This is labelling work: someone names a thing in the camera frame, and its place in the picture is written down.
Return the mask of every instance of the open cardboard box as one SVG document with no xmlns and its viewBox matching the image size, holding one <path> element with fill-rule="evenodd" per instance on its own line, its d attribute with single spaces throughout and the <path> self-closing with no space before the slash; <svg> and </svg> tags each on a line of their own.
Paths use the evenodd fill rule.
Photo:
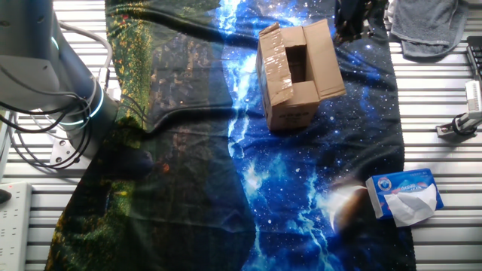
<svg viewBox="0 0 482 271">
<path fill-rule="evenodd" d="M 309 126 L 322 100 L 346 93 L 327 20 L 262 30 L 256 70 L 270 130 Z"/>
</svg>

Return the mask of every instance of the cardboard box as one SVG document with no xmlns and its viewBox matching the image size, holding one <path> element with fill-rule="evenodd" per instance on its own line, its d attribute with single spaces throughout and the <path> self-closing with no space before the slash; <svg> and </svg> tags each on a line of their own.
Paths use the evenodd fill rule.
<svg viewBox="0 0 482 271">
<path fill-rule="evenodd" d="M 346 93 L 327 20 L 262 30 L 256 70 L 270 130 L 309 126 L 322 100 Z"/>
<path fill-rule="evenodd" d="M 434 176 L 430 169 L 418 169 L 407 172 L 396 172 L 386 175 L 376 175 L 366 181 L 371 205 L 379 219 L 392 218 L 392 212 L 386 203 L 385 195 L 399 192 L 417 192 L 426 189 L 431 184 L 437 189 Z M 437 189 L 436 210 L 442 209 L 444 203 Z"/>
</svg>

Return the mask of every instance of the tissue box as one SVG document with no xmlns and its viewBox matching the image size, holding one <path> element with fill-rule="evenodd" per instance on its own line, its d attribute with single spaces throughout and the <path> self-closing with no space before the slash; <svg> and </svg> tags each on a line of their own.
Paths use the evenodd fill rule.
<svg viewBox="0 0 482 271">
<path fill-rule="evenodd" d="M 371 204 L 375 209 L 375 215 L 379 219 L 392 218 L 392 212 L 386 202 L 385 195 L 399 192 L 423 191 L 431 184 L 437 188 L 434 176 L 430 169 L 418 169 L 408 172 L 397 172 L 387 175 L 376 175 L 366 182 Z M 436 189 L 436 210 L 444 207 L 442 198 Z"/>
</svg>

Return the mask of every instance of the power strip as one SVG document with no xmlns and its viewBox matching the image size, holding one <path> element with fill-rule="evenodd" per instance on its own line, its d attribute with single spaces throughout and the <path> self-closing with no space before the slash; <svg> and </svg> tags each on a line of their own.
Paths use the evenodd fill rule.
<svg viewBox="0 0 482 271">
<path fill-rule="evenodd" d="M 0 189 L 12 194 L 0 204 L 0 271 L 25 270 L 32 185 L 0 184 Z"/>
</svg>

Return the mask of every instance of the cable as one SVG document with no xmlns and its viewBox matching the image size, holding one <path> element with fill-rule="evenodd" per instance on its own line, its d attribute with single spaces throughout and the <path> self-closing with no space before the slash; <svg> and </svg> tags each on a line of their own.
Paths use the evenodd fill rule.
<svg viewBox="0 0 482 271">
<path fill-rule="evenodd" d="M 52 130 L 55 126 L 57 126 L 57 124 L 60 123 L 60 121 L 63 120 L 64 117 L 66 117 L 67 113 L 69 112 L 69 110 L 63 112 L 60 117 L 52 124 L 50 125 L 49 127 L 45 127 L 43 129 L 37 129 L 37 130 L 30 130 L 30 129 L 25 129 L 25 128 L 22 128 L 18 125 L 16 125 L 15 123 L 12 123 L 10 122 L 9 120 L 7 120 L 6 118 L 4 118 L 3 116 L 0 115 L 0 121 L 7 124 L 8 126 L 12 127 L 12 128 L 15 128 L 21 132 L 25 132 L 25 133 L 42 133 L 42 132 L 47 132 L 47 131 L 50 131 Z"/>
<path fill-rule="evenodd" d="M 54 93 L 49 93 L 49 92 L 45 92 L 45 91 L 42 91 L 42 90 L 37 90 L 37 89 L 34 89 L 33 87 L 29 87 L 28 85 L 24 84 L 21 80 L 19 80 L 18 78 L 16 78 L 15 76 L 13 76 L 7 69 L 5 69 L 2 65 L 0 65 L 0 71 L 2 71 L 2 73 L 4 75 L 6 75 L 8 78 L 10 78 L 10 80 L 12 80 L 13 82 L 17 83 L 18 85 L 22 86 L 22 87 L 25 87 L 27 90 L 30 90 L 32 92 L 35 92 L 35 93 L 38 93 L 38 94 L 44 94 L 44 95 L 49 95 L 49 96 L 72 96 L 73 98 L 76 98 L 76 99 L 82 99 L 79 95 L 77 95 L 77 93 L 73 93 L 73 92 L 54 92 Z"/>
<path fill-rule="evenodd" d="M 17 114 L 14 114 L 13 116 L 13 119 L 16 120 L 17 119 Z M 12 146 L 14 147 L 15 151 L 20 155 L 20 157 L 22 157 L 22 159 L 24 159 L 28 164 L 30 164 L 31 166 L 34 166 L 34 167 L 41 167 L 41 168 L 49 168 L 49 169 L 65 169 L 69 166 L 71 166 L 72 164 L 74 163 L 77 163 L 78 162 L 78 159 L 80 159 L 80 157 L 84 154 L 85 150 L 87 149 L 87 146 L 89 145 L 90 143 L 90 139 L 92 137 L 92 123 L 90 123 L 90 125 L 88 126 L 89 128 L 89 136 L 87 138 L 87 142 L 86 144 L 84 145 L 84 140 L 85 140 L 85 136 L 87 134 L 87 129 L 84 130 L 83 132 L 83 135 L 82 135 L 82 139 L 81 139 L 81 142 L 79 144 L 79 148 L 77 148 L 75 150 L 75 152 L 69 157 L 67 158 L 66 160 L 60 162 L 60 163 L 57 163 L 57 164 L 54 164 L 54 165 L 46 165 L 45 163 L 41 162 L 30 150 L 29 148 L 26 146 L 25 142 L 23 141 L 23 137 L 21 135 L 21 133 L 17 133 L 18 135 L 18 138 L 20 140 L 20 144 L 22 145 L 23 148 L 25 148 L 25 150 L 27 151 L 27 153 L 33 158 L 33 160 L 35 162 L 32 162 L 31 160 L 27 159 L 21 152 L 20 150 L 18 149 L 17 147 L 17 144 L 15 143 L 15 139 L 13 137 L 13 131 L 12 131 L 12 127 L 9 127 L 9 135 L 10 135 L 10 140 L 12 142 Z M 62 166 L 62 167 L 59 167 L 65 163 L 67 163 L 68 161 L 70 161 L 72 158 L 74 158 L 74 156 L 78 153 L 78 156 L 72 161 L 70 162 L 67 166 Z"/>
<path fill-rule="evenodd" d="M 38 120 L 35 118 L 35 116 L 30 116 L 30 117 L 31 117 L 32 120 L 35 122 L 35 124 L 37 124 L 37 126 L 38 126 L 39 128 L 42 128 L 42 129 L 44 128 L 44 127 L 41 125 L 41 123 L 38 122 Z M 56 134 L 52 133 L 51 131 L 47 131 L 47 133 L 48 133 L 49 136 L 52 136 L 52 137 L 54 137 L 54 138 L 56 138 L 56 139 L 60 139 L 60 140 L 70 140 L 70 139 L 74 139 L 74 138 L 75 138 L 75 137 L 74 137 L 74 138 L 69 138 L 69 137 L 64 138 L 64 137 L 62 137 L 62 136 L 59 136 L 59 135 L 56 135 Z"/>
<path fill-rule="evenodd" d="M 78 28 L 77 26 L 70 26 L 69 24 L 66 24 L 62 21 L 59 21 L 59 24 L 60 24 L 60 27 L 62 27 L 63 29 L 71 30 L 71 31 L 76 32 L 80 35 L 84 35 L 86 37 L 92 38 L 93 40 L 98 41 L 102 45 L 104 45 L 105 49 L 107 49 L 107 59 L 105 60 L 104 67 L 108 68 L 111 65 L 113 53 L 112 53 L 112 47 L 111 47 L 111 45 L 109 44 L 108 41 L 106 41 L 104 38 L 101 38 L 99 35 L 91 32 L 91 31 L 83 30 L 82 28 Z"/>
<path fill-rule="evenodd" d="M 5 108 L 5 109 L 8 109 L 10 111 L 15 111 L 15 112 L 22 113 L 22 114 L 35 115 L 35 116 L 45 116 L 45 115 L 48 115 L 48 114 L 55 114 L 55 113 L 59 113 L 61 111 L 64 111 L 67 108 L 69 108 L 71 105 L 66 105 L 66 106 L 64 106 L 62 108 L 59 108 L 59 109 L 55 109 L 55 110 L 51 110 L 51 111 L 42 111 L 42 112 L 32 112 L 32 111 L 28 111 L 28 110 L 23 110 L 23 109 L 16 108 L 16 107 L 11 106 L 11 105 L 7 105 L 6 103 L 3 103 L 3 102 L 0 102 L 0 106 Z"/>
</svg>

